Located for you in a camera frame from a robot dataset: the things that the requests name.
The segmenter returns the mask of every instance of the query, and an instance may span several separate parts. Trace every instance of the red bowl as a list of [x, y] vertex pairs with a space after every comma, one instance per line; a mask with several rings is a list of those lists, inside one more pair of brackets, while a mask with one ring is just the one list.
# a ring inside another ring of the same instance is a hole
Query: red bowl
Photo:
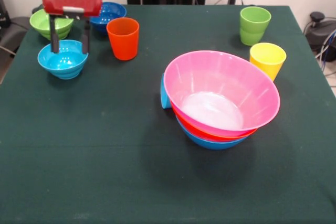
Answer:
[[207, 132], [204, 132], [198, 128], [196, 128], [195, 126], [191, 125], [190, 123], [188, 123], [185, 119], [183, 119], [178, 112], [176, 111], [175, 105], [174, 103], [171, 102], [172, 105], [172, 109], [176, 115], [176, 117], [178, 118], [178, 120], [180, 121], [180, 123], [192, 134], [194, 134], [195, 136], [202, 138], [204, 140], [207, 141], [212, 141], [212, 142], [231, 142], [246, 136], [249, 136], [253, 133], [255, 133], [258, 128], [253, 129], [248, 131], [247, 133], [240, 135], [240, 136], [218, 136], [218, 135], [213, 135], [213, 134], [209, 134]]

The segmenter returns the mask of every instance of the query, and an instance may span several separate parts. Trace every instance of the dark blue bowl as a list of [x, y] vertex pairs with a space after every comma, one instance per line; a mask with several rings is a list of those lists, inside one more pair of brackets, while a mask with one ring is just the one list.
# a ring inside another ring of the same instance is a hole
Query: dark blue bowl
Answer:
[[126, 8], [114, 2], [103, 2], [101, 4], [99, 17], [90, 19], [92, 26], [100, 33], [107, 35], [106, 25], [115, 18], [126, 16]]

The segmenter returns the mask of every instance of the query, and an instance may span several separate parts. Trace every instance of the orange cup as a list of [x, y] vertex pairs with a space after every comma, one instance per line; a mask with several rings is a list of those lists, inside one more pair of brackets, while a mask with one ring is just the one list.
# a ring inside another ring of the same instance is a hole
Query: orange cup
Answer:
[[139, 23], [133, 18], [116, 18], [110, 21], [106, 30], [115, 57], [131, 60], [138, 53]]

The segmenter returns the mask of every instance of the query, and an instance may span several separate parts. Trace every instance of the bowl rim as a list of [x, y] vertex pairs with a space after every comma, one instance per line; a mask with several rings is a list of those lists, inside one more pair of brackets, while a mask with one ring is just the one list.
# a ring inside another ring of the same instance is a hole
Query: bowl rim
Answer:
[[177, 122], [179, 123], [179, 125], [181, 126], [181, 128], [183, 129], [183, 131], [185, 133], [188, 133], [189, 135], [191, 135], [192, 137], [200, 140], [200, 141], [203, 141], [203, 142], [206, 142], [206, 143], [211, 143], [211, 144], [219, 144], [219, 145], [227, 145], [227, 144], [235, 144], [236, 142], [238, 141], [243, 141], [245, 140], [247, 137], [249, 136], [243, 136], [242, 138], [239, 138], [239, 139], [235, 139], [235, 140], [232, 140], [230, 142], [213, 142], [213, 141], [210, 141], [210, 140], [206, 140], [206, 139], [203, 139], [199, 136], [196, 136], [195, 134], [191, 133], [190, 131], [188, 131], [184, 126], [183, 124], [181, 123], [181, 121], [176, 117], [176, 120]]
[[[65, 41], [78, 42], [78, 43], [80, 43], [80, 44], [82, 45], [82, 42], [77, 41], [77, 40], [73, 40], [73, 39], [64, 39], [64, 40], [60, 40], [59, 43], [62, 43], [62, 41], [64, 41], [64, 42], [65, 42]], [[78, 64], [76, 64], [75, 66], [72, 66], [72, 67], [70, 67], [70, 68], [65, 68], [65, 69], [53, 69], [53, 68], [48, 68], [48, 67], [46, 67], [46, 66], [44, 66], [44, 65], [41, 64], [39, 56], [40, 56], [41, 52], [42, 52], [45, 48], [47, 48], [47, 47], [50, 46], [50, 44], [51, 44], [51, 43], [49, 43], [49, 44], [46, 45], [44, 48], [42, 48], [42, 49], [40, 50], [40, 52], [38, 53], [38, 55], [37, 55], [37, 61], [38, 61], [38, 63], [40, 64], [40, 66], [43, 67], [44, 69], [48, 70], [48, 71], [56, 71], [56, 72], [60, 72], [60, 71], [68, 70], [68, 69], [71, 69], [71, 68], [75, 68], [75, 67], [77, 67], [77, 66], [83, 64], [83, 63], [88, 59], [89, 53], [86, 53], [86, 54], [85, 54], [85, 57], [84, 57], [84, 60], [82, 60], [80, 63], [78, 63]]]
[[[34, 13], [31, 15], [31, 17], [29, 18], [29, 24], [30, 24], [30, 25], [32, 26], [32, 28], [34, 28], [35, 30], [39, 30], [39, 31], [50, 31], [50, 29], [41, 29], [41, 28], [38, 28], [37, 26], [34, 26], [34, 25], [32, 24], [32, 21], [31, 21], [32, 17], [33, 17], [35, 14], [39, 13], [39, 12], [44, 12], [46, 15], [49, 15], [49, 14], [42, 8], [42, 9], [38, 10], [37, 12], [34, 12]], [[55, 30], [56, 30], [56, 31], [58, 31], [58, 30], [60, 30], [60, 29], [63, 29], [63, 28], [65, 28], [65, 27], [67, 27], [67, 26], [71, 26], [72, 23], [74, 22], [74, 21], [73, 21], [73, 18], [63, 18], [63, 17], [60, 17], [60, 18], [61, 18], [61, 19], [68, 19], [68, 20], [70, 20], [70, 23], [67, 24], [66, 26], [58, 27], [57, 29], [56, 29], [56, 27], [55, 27]]]
[[[116, 3], [116, 2], [103, 2], [103, 3], [101, 3], [102, 6], [103, 6], [104, 4], [113, 4], [113, 5], [117, 5], [117, 6], [121, 7], [121, 8], [125, 11], [125, 14], [124, 14], [122, 17], [120, 17], [120, 18], [124, 18], [124, 17], [126, 17], [126, 15], [127, 15], [127, 9], [126, 9], [126, 7], [124, 7], [122, 4], [119, 4], [119, 3]], [[105, 23], [99, 23], [99, 22], [94, 22], [94, 21], [92, 21], [93, 18], [99, 18], [99, 17], [100, 17], [100, 13], [99, 13], [99, 16], [98, 16], [98, 17], [91, 17], [91, 18], [90, 18], [90, 22], [91, 22], [92, 24], [95, 24], [95, 25], [107, 25], [107, 24], [108, 24], [108, 22], [105, 24]]]
[[[171, 67], [171, 65], [173, 65], [176, 61], [178, 61], [180, 58], [182, 57], [187, 57], [188, 55], [192, 55], [192, 54], [195, 54], [195, 53], [200, 53], [200, 52], [206, 52], [206, 53], [216, 53], [216, 54], [225, 54], [227, 56], [230, 56], [230, 57], [233, 57], [237, 60], [240, 60], [241, 62], [247, 62], [250, 64], [250, 66], [252, 68], [254, 68], [256, 71], [260, 72], [264, 77], [265, 79], [267, 79], [267, 81], [269, 81], [271, 83], [271, 86], [277, 91], [277, 95], [276, 95], [276, 99], [277, 99], [277, 108], [275, 109], [274, 113], [272, 116], [270, 116], [270, 118], [268, 120], [266, 120], [264, 123], [260, 123], [259, 125], [254, 125], [253, 127], [246, 127], [246, 128], [242, 128], [242, 129], [237, 129], [237, 130], [232, 130], [232, 129], [221, 129], [221, 128], [216, 128], [216, 127], [213, 127], [213, 126], [210, 126], [208, 124], [205, 124], [205, 123], [201, 123], [199, 122], [200, 124], [202, 125], [205, 125], [206, 127], [208, 128], [211, 128], [212, 130], [214, 131], [231, 131], [231, 132], [241, 132], [241, 131], [250, 131], [250, 130], [253, 130], [255, 128], [261, 128], [263, 126], [265, 126], [266, 124], [268, 124], [269, 122], [271, 122], [275, 117], [276, 115], [279, 113], [279, 110], [280, 110], [280, 104], [281, 104], [281, 100], [280, 100], [280, 94], [279, 94], [279, 90], [277, 89], [277, 86], [274, 84], [274, 82], [267, 76], [266, 73], [264, 73], [261, 69], [259, 69], [257, 66], [255, 66], [254, 64], [250, 63], [249, 61], [239, 57], [239, 56], [235, 56], [235, 55], [232, 55], [232, 54], [229, 54], [227, 52], [222, 52], [222, 51], [216, 51], [216, 50], [198, 50], [198, 51], [191, 51], [191, 52], [186, 52], [182, 55], [179, 55], [177, 56], [175, 59], [173, 59], [169, 64], [168, 66], [166, 67], [165, 71], [164, 71], [164, 77], [163, 77], [163, 84], [164, 84], [164, 88], [166, 90], [166, 93], [169, 97], [169, 99], [171, 100], [172, 103], [174, 103], [175, 107], [179, 110], [179, 111], [182, 111], [181, 108], [179, 106], [176, 105], [176, 102], [174, 99], [172, 99], [170, 96], [169, 96], [169, 92], [167, 91], [167, 86], [166, 86], [166, 74], [167, 74], [167, 69], [169, 67]], [[187, 115], [189, 118], [195, 120], [196, 122], [198, 122], [197, 119], [193, 118], [192, 116], [186, 114], [183, 112], [184, 115]]]
[[206, 138], [212, 138], [212, 137], [215, 137], [215, 139], [212, 139], [211, 141], [213, 141], [213, 142], [219, 142], [219, 143], [223, 143], [223, 142], [224, 142], [224, 143], [225, 143], [225, 142], [232, 142], [232, 141], [237, 140], [237, 139], [240, 139], [240, 138], [244, 138], [244, 137], [251, 136], [251, 135], [253, 135], [254, 133], [256, 133], [256, 131], [259, 129], [259, 128], [255, 128], [254, 130], [248, 131], [248, 133], [244, 133], [244, 134], [242, 134], [242, 135], [240, 135], [240, 136], [220, 136], [220, 135], [212, 134], [212, 133], [206, 132], [206, 131], [204, 131], [204, 130], [202, 130], [202, 129], [196, 127], [196, 126], [194, 126], [194, 125], [191, 124], [190, 122], [188, 122], [185, 118], [183, 118], [183, 117], [176, 111], [175, 106], [176, 106], [175, 104], [172, 104], [172, 109], [173, 109], [173, 111], [174, 111], [174, 113], [175, 113], [175, 116], [176, 116], [176, 118], [178, 119], [178, 121], [183, 125], [184, 128], [186, 128], [186, 130], [187, 130], [188, 132], [190, 132], [191, 134], [197, 136], [198, 138], [203, 138], [203, 137], [198, 136], [195, 132], [192, 132], [190, 129], [188, 129], [188, 128], [184, 125], [184, 123], [181, 122], [181, 119], [182, 119], [185, 123], [187, 123], [189, 127], [191, 127], [191, 128], [195, 128], [196, 130], [201, 131], [201, 132], [203, 132], [204, 134], [208, 135], [208, 136], [206, 136]]

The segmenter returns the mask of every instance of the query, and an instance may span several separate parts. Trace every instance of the cup rim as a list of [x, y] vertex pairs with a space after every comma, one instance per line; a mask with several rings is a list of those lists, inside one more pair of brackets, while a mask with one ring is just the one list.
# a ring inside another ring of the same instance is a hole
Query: cup rim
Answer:
[[[266, 11], [266, 12], [269, 14], [269, 18], [268, 18], [267, 20], [265, 20], [265, 21], [251, 21], [251, 20], [248, 20], [248, 19], [245, 18], [245, 17], [243, 16], [243, 14], [242, 14], [242, 12], [243, 12], [244, 10], [246, 10], [246, 9], [262, 9], [262, 10]], [[241, 11], [240, 11], [240, 16], [241, 16], [242, 19], [244, 19], [244, 20], [246, 20], [246, 21], [248, 21], [248, 22], [254, 23], [254, 24], [267, 23], [267, 22], [269, 22], [269, 21], [271, 20], [271, 18], [272, 18], [272, 14], [271, 14], [267, 9], [262, 8], [262, 7], [259, 7], [259, 6], [248, 6], [248, 7], [245, 7], [245, 8], [243, 8], [243, 9], [241, 9]]]
[[[133, 31], [133, 32], [131, 32], [131, 33], [129, 33], [129, 34], [124, 34], [124, 35], [115, 34], [115, 33], [111, 32], [111, 31], [109, 31], [109, 30], [108, 30], [108, 26], [109, 26], [109, 24], [112, 23], [112, 22], [117, 22], [117, 21], [119, 21], [120, 19], [128, 19], [128, 20], [134, 21], [134, 22], [137, 24], [137, 25], [136, 25], [136, 26], [137, 26], [137, 27], [136, 27], [136, 30]], [[108, 22], [107, 25], [106, 25], [106, 31], [107, 31], [108, 34], [113, 34], [113, 35], [115, 35], [115, 36], [120, 36], [120, 37], [126, 37], [126, 36], [130, 36], [130, 35], [133, 35], [133, 34], [137, 33], [137, 32], [139, 31], [139, 27], [140, 27], [139, 22], [136, 21], [134, 18], [120, 17], [120, 18], [115, 18], [115, 19], [111, 20], [110, 22]]]
[[[260, 60], [256, 59], [256, 58], [253, 56], [252, 51], [255, 50], [256, 47], [258, 47], [258, 46], [262, 46], [262, 45], [271, 45], [272, 47], [274, 47], [274, 48], [280, 50], [280, 51], [282, 52], [282, 55], [283, 55], [282, 59], [279, 60], [279, 61], [277, 61], [277, 62], [273, 62], [273, 63], [270, 63], [270, 62], [264, 62], [264, 61], [260, 61]], [[278, 45], [276, 45], [276, 44], [273, 44], [273, 43], [269, 43], [269, 42], [256, 43], [256, 44], [254, 44], [253, 46], [251, 46], [251, 48], [250, 48], [250, 56], [251, 56], [255, 61], [258, 61], [258, 62], [261, 63], [261, 64], [267, 64], [267, 65], [278, 65], [278, 64], [283, 63], [283, 62], [287, 59], [286, 51], [285, 51], [282, 47], [280, 47], [280, 46], [278, 46]]]

